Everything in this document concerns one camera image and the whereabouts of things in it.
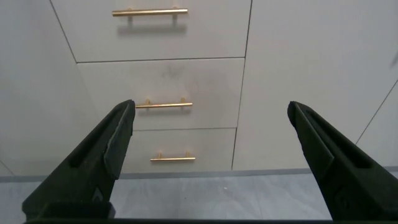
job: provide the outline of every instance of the cabinet drawer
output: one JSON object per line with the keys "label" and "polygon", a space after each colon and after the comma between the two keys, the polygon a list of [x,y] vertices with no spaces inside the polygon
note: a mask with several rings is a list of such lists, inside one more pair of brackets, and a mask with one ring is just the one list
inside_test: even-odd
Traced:
{"label": "cabinet drawer", "polygon": [[244,60],[201,59],[80,63],[100,118],[118,103],[192,102],[184,108],[137,109],[134,130],[235,128]]}
{"label": "cabinet drawer", "polygon": [[[122,172],[190,172],[231,170],[235,129],[196,129],[135,131]],[[158,158],[186,157],[195,160],[150,161]]]}
{"label": "cabinet drawer", "polygon": [[[77,62],[243,57],[250,1],[52,1]],[[186,8],[177,16],[113,17],[125,9]]]}

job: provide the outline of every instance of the white cabinet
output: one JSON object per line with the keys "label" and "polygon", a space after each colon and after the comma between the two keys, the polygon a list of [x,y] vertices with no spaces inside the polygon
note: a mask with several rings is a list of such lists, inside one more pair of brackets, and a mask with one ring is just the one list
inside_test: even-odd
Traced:
{"label": "white cabinet", "polygon": [[51,3],[0,5],[0,160],[50,174],[99,119]]}
{"label": "white cabinet", "polygon": [[190,107],[136,109],[134,130],[235,128],[242,58],[80,63],[78,68],[101,118],[118,103],[192,102]]}
{"label": "white cabinet", "polygon": [[[77,62],[244,57],[248,0],[53,1]],[[113,10],[187,8],[178,16],[113,17]]]}
{"label": "white cabinet", "polygon": [[254,0],[233,169],[307,167],[292,100],[356,142],[398,78],[397,51],[398,1]]}

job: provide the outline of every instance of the drawer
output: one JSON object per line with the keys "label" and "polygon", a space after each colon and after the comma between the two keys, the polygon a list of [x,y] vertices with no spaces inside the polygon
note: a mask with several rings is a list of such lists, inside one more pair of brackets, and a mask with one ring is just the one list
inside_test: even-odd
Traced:
{"label": "drawer", "polygon": [[100,118],[118,103],[192,102],[184,108],[137,109],[134,130],[235,128],[244,59],[79,63]]}
{"label": "drawer", "polygon": [[[190,172],[231,170],[235,131],[229,129],[196,129],[135,131],[122,172]],[[158,158],[186,157],[195,160],[150,161]]]}
{"label": "drawer", "polygon": [[[244,57],[250,1],[52,1],[77,62]],[[113,10],[187,8],[177,16]]]}

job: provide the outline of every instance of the tile floor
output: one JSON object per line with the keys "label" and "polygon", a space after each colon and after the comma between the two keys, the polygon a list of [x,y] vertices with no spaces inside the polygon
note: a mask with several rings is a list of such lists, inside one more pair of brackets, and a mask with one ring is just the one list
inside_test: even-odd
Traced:
{"label": "tile floor", "polygon": [[[39,184],[0,183],[1,223],[24,222]],[[119,180],[111,202],[118,218],[331,219],[311,174]]]}

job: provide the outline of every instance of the gray floor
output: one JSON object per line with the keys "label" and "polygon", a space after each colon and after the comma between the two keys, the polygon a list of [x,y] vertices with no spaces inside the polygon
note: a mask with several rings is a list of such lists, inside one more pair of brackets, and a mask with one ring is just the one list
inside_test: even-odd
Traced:
{"label": "gray floor", "polygon": [[[21,203],[39,184],[0,184],[1,223],[24,221]],[[331,218],[311,174],[119,180],[111,202],[118,218]]]}

